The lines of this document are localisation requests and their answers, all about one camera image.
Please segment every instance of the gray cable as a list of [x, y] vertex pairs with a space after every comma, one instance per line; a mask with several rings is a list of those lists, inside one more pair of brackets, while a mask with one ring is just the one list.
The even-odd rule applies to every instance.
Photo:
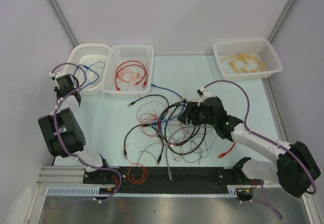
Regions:
[[170, 170], [170, 165], [169, 165], [169, 160], [168, 160], [168, 149], [169, 149], [169, 144], [170, 144], [170, 140], [173, 138], [173, 136], [180, 130], [182, 129], [188, 129], [188, 128], [195, 128], [195, 127], [198, 127], [198, 128], [213, 128], [212, 126], [184, 126], [180, 129], [177, 129], [175, 132], [173, 132], [173, 134], [170, 136], [170, 138], [168, 139], [168, 143], [167, 143], [167, 150], [166, 150], [166, 160], [167, 160], [167, 166], [168, 166], [168, 175], [169, 175], [169, 179], [172, 180], [172, 173], [171, 173], [171, 170]]

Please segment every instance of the basket of yellow cables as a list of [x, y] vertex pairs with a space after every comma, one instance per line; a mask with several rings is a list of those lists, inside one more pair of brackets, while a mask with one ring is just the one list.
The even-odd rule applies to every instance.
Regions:
[[282, 71], [277, 53], [264, 38], [217, 42], [213, 50], [224, 79], [266, 78]]

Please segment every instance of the robotic arm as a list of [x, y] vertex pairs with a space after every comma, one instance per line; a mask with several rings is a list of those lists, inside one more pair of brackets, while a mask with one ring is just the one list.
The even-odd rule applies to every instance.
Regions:
[[[241, 169], [240, 172], [247, 178], [279, 183], [283, 189], [295, 197], [301, 197], [307, 192], [311, 181], [300, 164], [290, 154], [247, 131], [244, 122], [228, 115], [222, 101], [218, 97], [213, 97], [205, 88], [201, 88], [197, 92], [200, 101], [198, 103], [189, 102], [186, 110], [178, 117], [179, 121], [184, 124], [211, 125], [220, 138], [245, 145], [270, 160], [270, 162], [261, 162], [249, 157], [241, 159], [234, 168]], [[320, 176], [320, 170], [305, 144], [273, 141], [294, 153], [314, 180]]]
[[[75, 89], [71, 75], [65, 74], [62, 71], [53, 74], [52, 80], [55, 82], [54, 91], [57, 94], [57, 101]], [[86, 149], [86, 138], [72, 112], [77, 109], [80, 104], [81, 96], [78, 91], [74, 92], [63, 101], [56, 115], [59, 132], [68, 152], [92, 166], [85, 168], [88, 180], [92, 181], [94, 184], [101, 184], [110, 178], [111, 172], [97, 170], [97, 168], [108, 167], [106, 160], [103, 159], [101, 155], [94, 154]], [[54, 157], [69, 157], [57, 137], [53, 113], [54, 111], [40, 118], [38, 124], [50, 154]]]

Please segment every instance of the white robotic arm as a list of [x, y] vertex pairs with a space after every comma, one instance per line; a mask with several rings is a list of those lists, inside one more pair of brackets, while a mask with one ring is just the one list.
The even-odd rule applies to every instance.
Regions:
[[312, 184], [310, 177], [315, 180], [320, 176], [320, 170], [305, 144], [264, 137], [247, 128], [241, 119], [227, 115], [222, 101], [205, 88], [198, 90], [198, 94], [200, 101], [189, 102], [178, 120], [184, 124], [212, 125], [220, 138], [245, 145], [269, 159], [270, 162], [249, 157], [241, 159], [234, 167], [247, 178], [279, 183], [291, 195], [301, 197]]

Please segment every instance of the basket of blue cables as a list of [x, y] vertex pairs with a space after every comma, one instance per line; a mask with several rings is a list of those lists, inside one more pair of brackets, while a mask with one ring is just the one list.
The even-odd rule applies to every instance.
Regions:
[[[106, 66], [110, 47], [101, 43], [84, 43], [75, 47], [68, 63], [79, 65], [87, 75], [87, 81], [79, 89], [81, 95], [94, 95], [101, 92], [100, 82]], [[64, 72], [73, 76], [76, 83], [85, 80], [84, 73], [77, 67], [66, 65]]]

